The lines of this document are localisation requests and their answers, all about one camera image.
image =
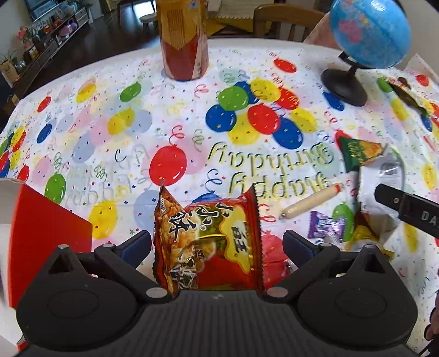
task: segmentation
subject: stool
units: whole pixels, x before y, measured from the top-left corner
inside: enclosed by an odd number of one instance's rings
[[[158,25],[158,22],[157,22],[157,13],[154,12],[154,13],[152,13],[152,14],[142,16],[142,17],[140,18],[140,22],[143,24],[143,25],[142,25],[142,26],[143,26],[143,30],[146,30],[146,29],[149,27],[149,23],[150,23],[150,22],[153,22],[153,23],[154,23],[154,27],[156,27],[156,26]]]

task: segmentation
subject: purple candy wrapper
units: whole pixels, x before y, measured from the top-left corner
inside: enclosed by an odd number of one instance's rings
[[[311,211],[308,238],[323,238],[325,242],[338,244],[343,241],[346,217],[330,218],[323,213]]]

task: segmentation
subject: green snack package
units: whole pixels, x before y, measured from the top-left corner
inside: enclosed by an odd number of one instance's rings
[[[360,166],[370,159],[380,156],[384,150],[381,144],[352,138],[338,138],[343,154],[346,172],[359,171]]]

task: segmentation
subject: black globe base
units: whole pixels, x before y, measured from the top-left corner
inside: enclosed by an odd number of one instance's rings
[[[327,69],[322,73],[321,78],[326,88],[338,99],[353,106],[364,106],[367,101],[367,94],[358,79],[356,79],[355,70],[355,67],[352,67],[349,71]]]

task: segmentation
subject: cardboard box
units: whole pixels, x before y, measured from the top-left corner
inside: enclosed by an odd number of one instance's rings
[[[18,302],[60,244],[91,251],[92,225],[22,181],[0,179],[0,335],[16,344]]]

